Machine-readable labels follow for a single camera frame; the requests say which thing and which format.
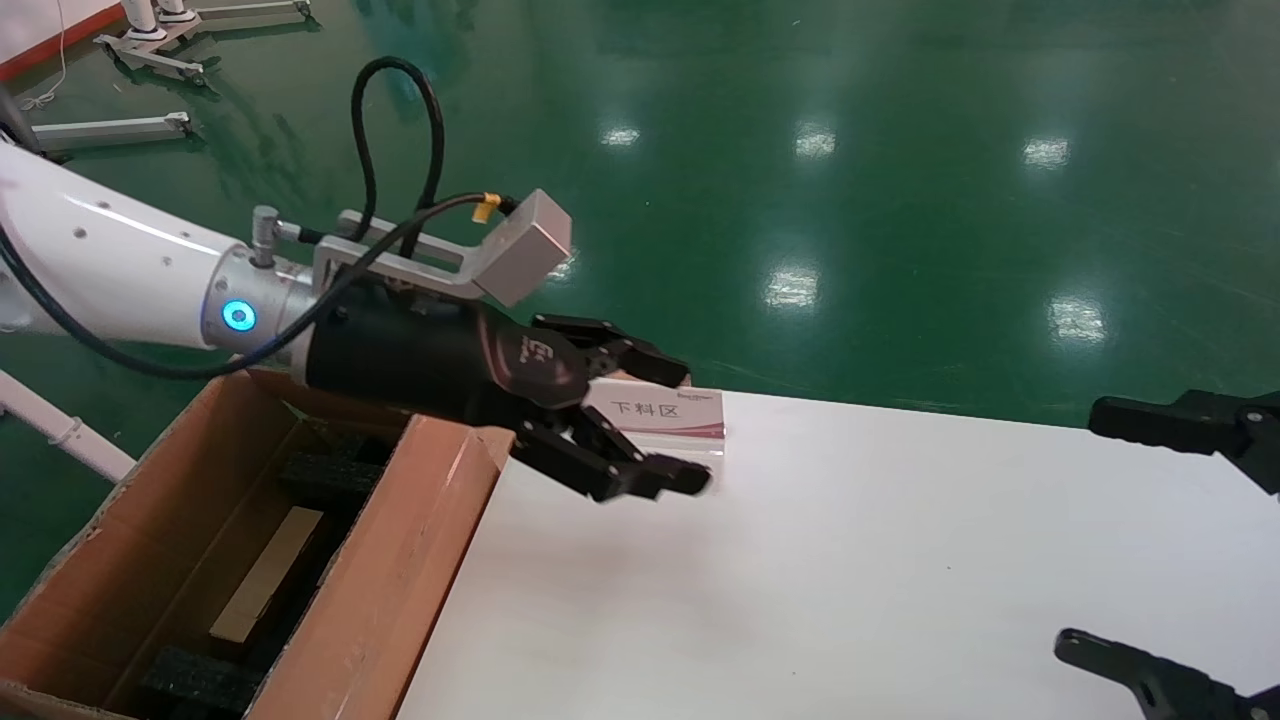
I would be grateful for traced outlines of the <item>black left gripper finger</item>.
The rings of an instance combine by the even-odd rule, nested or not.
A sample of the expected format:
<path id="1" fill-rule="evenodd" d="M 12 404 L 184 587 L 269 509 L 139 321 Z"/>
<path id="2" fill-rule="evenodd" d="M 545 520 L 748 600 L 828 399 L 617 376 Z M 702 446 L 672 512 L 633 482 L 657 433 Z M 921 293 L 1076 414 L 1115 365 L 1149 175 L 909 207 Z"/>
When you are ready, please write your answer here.
<path id="1" fill-rule="evenodd" d="M 664 493 L 699 496 L 708 466 L 641 451 L 591 406 L 567 407 L 515 427 L 515 460 L 594 502 Z"/>
<path id="2" fill-rule="evenodd" d="M 690 382 L 691 372 L 686 363 L 611 322 L 536 314 L 531 327 L 566 338 L 582 355 L 591 379 L 621 373 L 635 380 L 667 388 L 678 388 Z"/>

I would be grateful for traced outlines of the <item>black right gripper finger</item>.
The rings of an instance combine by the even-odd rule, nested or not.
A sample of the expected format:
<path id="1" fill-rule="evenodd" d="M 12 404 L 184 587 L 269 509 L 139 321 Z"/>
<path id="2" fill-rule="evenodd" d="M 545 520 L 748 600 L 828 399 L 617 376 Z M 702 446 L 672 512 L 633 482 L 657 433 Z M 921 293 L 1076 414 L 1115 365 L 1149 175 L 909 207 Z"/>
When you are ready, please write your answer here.
<path id="1" fill-rule="evenodd" d="M 1225 457 L 1266 495 L 1279 493 L 1279 393 L 1239 397 L 1185 392 L 1170 404 L 1102 397 L 1087 429 L 1179 454 Z"/>
<path id="2" fill-rule="evenodd" d="M 1061 630 L 1055 657 L 1129 689 L 1146 719 L 1277 719 L 1279 687 L 1251 696 L 1206 673 L 1083 630 Z"/>

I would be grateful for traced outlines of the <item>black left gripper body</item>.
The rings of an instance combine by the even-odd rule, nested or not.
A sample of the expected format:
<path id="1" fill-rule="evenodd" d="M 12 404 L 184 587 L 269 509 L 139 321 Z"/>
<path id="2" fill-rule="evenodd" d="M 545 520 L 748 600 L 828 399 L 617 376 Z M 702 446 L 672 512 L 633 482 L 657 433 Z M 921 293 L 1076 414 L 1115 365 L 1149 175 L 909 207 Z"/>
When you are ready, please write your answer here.
<path id="1" fill-rule="evenodd" d="M 488 304 L 408 301 L 358 282 L 312 328 L 306 386 L 467 427 L 518 429 L 582 404 L 588 365 L 566 338 Z"/>

